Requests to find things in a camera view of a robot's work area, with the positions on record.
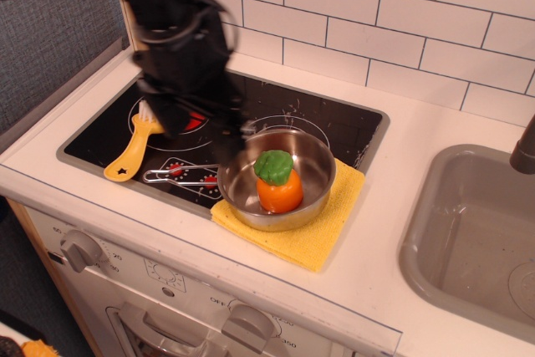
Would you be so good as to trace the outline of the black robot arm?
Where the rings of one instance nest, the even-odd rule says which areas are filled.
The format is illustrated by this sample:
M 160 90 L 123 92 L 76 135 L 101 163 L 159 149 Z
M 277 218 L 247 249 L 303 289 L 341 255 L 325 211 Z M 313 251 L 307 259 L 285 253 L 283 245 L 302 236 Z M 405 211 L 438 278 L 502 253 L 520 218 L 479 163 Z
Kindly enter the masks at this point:
M 1 147 L 128 47 L 121 3 L 144 45 L 133 56 L 140 91 L 166 135 L 197 112 L 210 121 L 217 161 L 230 161 L 245 147 L 246 117 L 215 0 L 1 0 Z

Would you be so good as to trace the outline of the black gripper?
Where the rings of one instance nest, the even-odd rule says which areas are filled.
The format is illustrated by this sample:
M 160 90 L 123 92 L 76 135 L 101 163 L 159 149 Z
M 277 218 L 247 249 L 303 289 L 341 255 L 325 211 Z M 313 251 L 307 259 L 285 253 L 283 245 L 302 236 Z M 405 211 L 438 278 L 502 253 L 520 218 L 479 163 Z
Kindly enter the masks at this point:
M 135 55 L 140 89 L 169 138 L 186 130 L 197 112 L 210 118 L 216 163 L 227 165 L 246 149 L 252 121 L 241 116 L 243 95 L 227 74 L 231 50 L 218 9 L 204 9 L 183 27 L 140 30 L 147 50 Z

